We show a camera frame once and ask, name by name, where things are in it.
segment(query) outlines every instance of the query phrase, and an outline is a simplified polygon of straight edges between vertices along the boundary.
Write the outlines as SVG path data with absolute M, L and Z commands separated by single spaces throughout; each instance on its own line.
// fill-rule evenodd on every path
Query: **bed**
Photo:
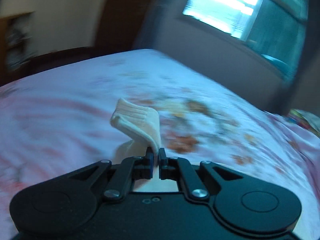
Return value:
M 166 55 L 143 49 L 48 70 L 0 87 L 0 232 L 16 229 L 19 190 L 116 154 L 129 138 L 111 127 L 117 100 L 156 109 L 167 156 L 210 160 L 286 187 L 302 203 L 295 232 L 320 236 L 320 139 L 262 112 Z

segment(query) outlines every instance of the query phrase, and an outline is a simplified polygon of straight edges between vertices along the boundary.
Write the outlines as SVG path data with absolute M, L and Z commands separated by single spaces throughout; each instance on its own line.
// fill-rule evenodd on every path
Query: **window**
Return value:
M 307 0 L 188 0 L 183 14 L 243 41 L 290 79 L 305 38 Z

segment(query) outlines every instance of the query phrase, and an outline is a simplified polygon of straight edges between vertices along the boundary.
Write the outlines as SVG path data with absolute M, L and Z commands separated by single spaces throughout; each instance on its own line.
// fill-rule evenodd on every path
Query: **bed sheet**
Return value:
M 109 124 L 120 97 L 159 112 L 168 156 L 222 163 L 293 191 L 303 206 L 304 239 L 320 236 L 320 139 L 144 49 L 66 65 L 0 88 L 1 239 L 16 233 L 8 206 L 19 190 L 101 159 L 120 163 L 126 157 L 118 148 L 129 138 Z

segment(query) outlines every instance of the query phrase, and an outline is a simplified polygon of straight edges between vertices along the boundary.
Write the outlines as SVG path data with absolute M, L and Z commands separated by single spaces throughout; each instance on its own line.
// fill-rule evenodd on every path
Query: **mattress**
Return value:
M 294 192 L 295 232 L 320 236 L 320 139 L 262 112 L 166 55 L 143 49 L 48 70 L 0 88 L 0 232 L 16 229 L 21 189 L 101 159 L 120 163 L 129 138 L 109 119 L 119 98 L 156 109 L 167 156 L 210 160 Z

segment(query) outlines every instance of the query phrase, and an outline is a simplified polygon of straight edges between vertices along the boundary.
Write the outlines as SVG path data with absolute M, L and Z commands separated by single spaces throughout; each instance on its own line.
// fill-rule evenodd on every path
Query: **brown wooden door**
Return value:
M 95 41 L 95 47 L 101 55 L 132 48 L 150 2 L 106 0 Z

